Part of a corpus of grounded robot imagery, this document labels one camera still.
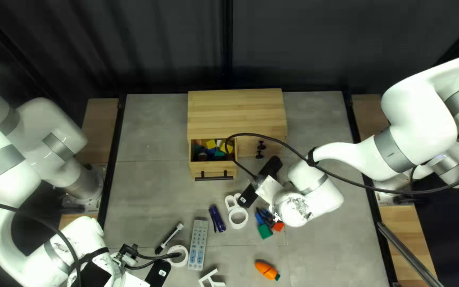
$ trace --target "black cable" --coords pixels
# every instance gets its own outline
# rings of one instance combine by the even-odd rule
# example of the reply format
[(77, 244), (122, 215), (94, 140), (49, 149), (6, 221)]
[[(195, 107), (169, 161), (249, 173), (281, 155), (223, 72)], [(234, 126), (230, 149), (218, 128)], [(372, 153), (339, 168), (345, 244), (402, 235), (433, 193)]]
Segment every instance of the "black cable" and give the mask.
[(414, 190), (414, 172), (416, 171), (416, 168), (418, 166), (414, 166), (412, 168), (412, 171), (410, 172), (410, 181), (409, 181), (409, 186), (410, 186), (410, 190), (413, 191)]
[(446, 190), (446, 189), (449, 189), (449, 188), (452, 188), (452, 187), (455, 187), (455, 186), (459, 185), (459, 180), (458, 180), (455, 183), (452, 183), (452, 184), (449, 184), (449, 185), (446, 185), (446, 186), (442, 186), (442, 187), (438, 187), (438, 188), (427, 189), (425, 191), (393, 191), (393, 190), (390, 190), (390, 189), (384, 189), (384, 188), (378, 188), (378, 187), (369, 186), (369, 185), (365, 185), (365, 184), (360, 184), (358, 182), (355, 182), (355, 181), (346, 179), (344, 177), (341, 177), (341, 176), (339, 176), (337, 174), (331, 173), (330, 171), (318, 166), (315, 162), (311, 162), (310, 160), (305, 158), (302, 154), (300, 154), (298, 151), (296, 151), (296, 149), (294, 149), (293, 147), (290, 147), (290, 145), (288, 145), (287, 143), (282, 142), (281, 140), (278, 140), (278, 139), (270, 137), (270, 136), (257, 134), (257, 133), (237, 133), (237, 134), (233, 134), (233, 135), (229, 136), (226, 139), (226, 141), (231, 140), (234, 137), (244, 136), (244, 135), (261, 137), (261, 138), (264, 138), (266, 140), (277, 142), (278, 144), (288, 148), (290, 151), (292, 151), (294, 154), (296, 154), (298, 157), (300, 157), (303, 161), (305, 161), (309, 166), (312, 166), (312, 167), (314, 167), (314, 168), (326, 173), (327, 175), (330, 175), (330, 176), (332, 176), (332, 177), (334, 177), (336, 179), (339, 179), (341, 181), (344, 181), (346, 183), (352, 184), (354, 186), (362, 187), (362, 188), (367, 188), (367, 189), (370, 189), (370, 190), (376, 191), (376, 192), (387, 192), (387, 193), (394, 193), (394, 194), (400, 194), (400, 195), (419, 195), (419, 194), (427, 194), (427, 193), (439, 192), (439, 191), (443, 191), (443, 190)]
[(143, 259), (155, 260), (155, 259), (167, 259), (167, 258), (179, 257), (179, 256), (182, 256), (182, 253), (173, 252), (173, 253), (164, 254), (164, 255), (161, 255), (161, 256), (146, 256), (146, 255), (138, 253), (138, 254), (136, 254), (136, 256), (139, 257), (139, 258), (143, 258)]
[(125, 268), (127, 269), (130, 269), (130, 270), (139, 270), (139, 269), (143, 269), (143, 268), (146, 268), (152, 264), (154, 264), (158, 259), (155, 259), (155, 260), (152, 260), (148, 263), (145, 263), (143, 265), (139, 265), (139, 266), (135, 266), (135, 267), (132, 267), (132, 266), (129, 266), (129, 265), (125, 265)]
[(31, 219), (37, 221), (37, 222), (40, 222), (41, 224), (43, 224), (46, 227), (48, 227), (50, 230), (54, 231), (54, 233), (56, 233), (61, 238), (61, 240), (63, 240), (63, 242), (67, 245), (68, 250), (72, 253), (73, 263), (76, 264), (75, 271), (77, 272), (77, 277), (79, 277), (79, 280), (77, 280), (78, 281), (78, 286), (82, 287), (82, 283), (81, 283), (81, 280), (80, 280), (80, 265), (78, 264), (79, 258), (77, 257), (77, 254), (75, 253), (75, 250), (73, 249), (72, 244), (70, 243), (70, 241), (68, 241), (67, 237), (65, 236), (65, 234), (63, 234), (63, 232), (61, 232), (58, 228), (50, 225), (48, 222), (43, 220), (41, 217), (39, 217), (39, 216), (37, 216), (37, 215), (35, 215), (33, 213), (30, 213), (30, 212), (27, 212), (25, 210), (22, 210), (22, 209), (19, 209), (19, 208), (15, 208), (15, 207), (12, 207), (12, 206), (4, 205), (4, 204), (0, 204), (0, 208), (1, 209), (6, 209), (6, 210), (9, 210), (11, 212), (18, 213), (18, 214), (22, 214), (25, 217), (28, 217), (28, 218), (31, 218)]
[[(228, 140), (230, 140), (234, 135), (231, 135), (229, 136), (229, 138), (226, 139), (226, 141), (224, 142), (224, 149), (226, 149), (226, 153), (227, 154), (230, 154), (230, 152), (228, 151)], [(231, 160), (238, 166), (240, 167), (241, 169), (243, 169), (246, 173), (248, 173), (252, 179), (255, 179), (256, 180), (256, 175), (254, 175), (252, 172), (250, 172), (248, 169), (246, 169), (243, 165), (241, 165), (238, 161), (235, 160), (235, 157), (232, 156)]]
[(143, 254), (136, 254), (137, 257), (139, 258), (143, 258), (143, 259), (153, 259), (152, 261), (148, 262), (148, 263), (145, 263), (143, 265), (139, 265), (139, 266), (129, 266), (129, 265), (125, 265), (125, 268), (127, 269), (130, 269), (130, 270), (139, 270), (139, 269), (143, 269), (143, 268), (146, 268), (150, 265), (152, 265), (153, 263), (155, 263), (157, 260), (159, 259), (167, 259), (167, 258), (175, 258), (175, 257), (179, 257), (179, 256), (182, 256), (182, 253), (180, 252), (173, 252), (173, 253), (169, 253), (169, 254), (165, 254), (165, 255), (161, 255), (161, 256), (146, 256), (146, 255), (143, 255)]

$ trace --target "orange block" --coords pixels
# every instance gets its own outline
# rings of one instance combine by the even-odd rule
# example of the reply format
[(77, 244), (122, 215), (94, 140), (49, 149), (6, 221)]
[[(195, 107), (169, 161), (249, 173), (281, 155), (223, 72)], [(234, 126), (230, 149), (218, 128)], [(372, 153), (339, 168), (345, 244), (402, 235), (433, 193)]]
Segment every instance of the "orange block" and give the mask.
[(284, 223), (283, 222), (276, 222), (276, 224), (274, 224), (274, 226), (272, 226), (272, 229), (277, 231), (277, 232), (280, 232), (281, 230), (283, 230), (283, 227), (284, 227)]
[(264, 262), (256, 262), (254, 264), (254, 266), (267, 279), (270, 279), (270, 280), (274, 280), (275, 279), (277, 281), (277, 280), (279, 280), (279, 277), (281, 276), (281, 275), (277, 274), (276, 269), (272, 268), (272, 266), (270, 266), (269, 264), (266, 264)]

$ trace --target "toy carrot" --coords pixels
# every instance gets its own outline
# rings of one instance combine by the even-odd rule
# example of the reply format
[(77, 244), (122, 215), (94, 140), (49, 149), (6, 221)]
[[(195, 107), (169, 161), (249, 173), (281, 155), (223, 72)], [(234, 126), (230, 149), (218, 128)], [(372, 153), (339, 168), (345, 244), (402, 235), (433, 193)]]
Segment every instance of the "toy carrot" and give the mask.
[(254, 266), (256, 266), (256, 269), (258, 269), (258, 271), (263, 274), (263, 276), (270, 280), (275, 279), (277, 281), (279, 280), (279, 277), (281, 277), (281, 275), (277, 274), (276, 269), (272, 268), (272, 266), (269, 264), (258, 261), (254, 264)]

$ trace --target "wooden board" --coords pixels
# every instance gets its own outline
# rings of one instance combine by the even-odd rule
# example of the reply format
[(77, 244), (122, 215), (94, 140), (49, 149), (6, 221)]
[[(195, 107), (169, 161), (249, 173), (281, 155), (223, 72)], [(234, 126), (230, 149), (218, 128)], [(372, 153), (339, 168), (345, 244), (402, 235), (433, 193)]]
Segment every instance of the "wooden board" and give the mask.
[(360, 140), (378, 134), (389, 126), (389, 121), (380, 107), (380, 95), (354, 95), (352, 101)]
[[(389, 126), (380, 107), (380, 95), (354, 95), (352, 101), (361, 140), (378, 134)], [(380, 206), (379, 208), (383, 223), (437, 276), (415, 206)], [(389, 244), (389, 249), (400, 286), (426, 287), (427, 284), (395, 250), (394, 246)]]
[[(408, 249), (435, 276), (435, 267), (431, 260), (430, 251), (422, 232), (416, 208), (413, 205), (380, 206), (383, 223), (405, 244)], [(408, 262), (389, 244), (394, 269), (401, 287), (427, 286)]]
[(83, 163), (107, 163), (113, 142), (118, 99), (90, 99), (83, 121), (86, 146), (76, 154)]
[[(288, 126), (281, 89), (244, 89), (189, 92), (187, 139), (226, 138), (236, 133), (259, 133), (286, 140)], [(239, 156), (256, 155), (259, 138), (240, 137)], [(282, 147), (266, 143), (265, 156)]]

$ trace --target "green block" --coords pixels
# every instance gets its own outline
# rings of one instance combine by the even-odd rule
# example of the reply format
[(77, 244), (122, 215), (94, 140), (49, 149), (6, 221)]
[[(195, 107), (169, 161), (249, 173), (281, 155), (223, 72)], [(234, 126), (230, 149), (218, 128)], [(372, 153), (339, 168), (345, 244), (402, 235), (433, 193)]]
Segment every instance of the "green block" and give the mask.
[(270, 228), (268, 228), (266, 224), (259, 225), (258, 232), (260, 233), (263, 239), (269, 238), (272, 235), (274, 235), (274, 233), (270, 230)]

